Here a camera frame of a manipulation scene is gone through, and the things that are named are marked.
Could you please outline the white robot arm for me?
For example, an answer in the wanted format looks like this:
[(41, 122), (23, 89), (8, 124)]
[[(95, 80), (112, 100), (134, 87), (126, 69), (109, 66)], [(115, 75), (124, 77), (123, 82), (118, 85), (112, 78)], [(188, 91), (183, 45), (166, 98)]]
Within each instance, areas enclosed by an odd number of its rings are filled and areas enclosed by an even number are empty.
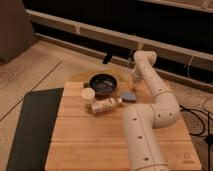
[(174, 93), (153, 69), (157, 55), (154, 51), (136, 51), (132, 81), (143, 79), (153, 97), (152, 103), (128, 106), (123, 114), (123, 127), (131, 171), (170, 171), (154, 129), (174, 124), (180, 107)]

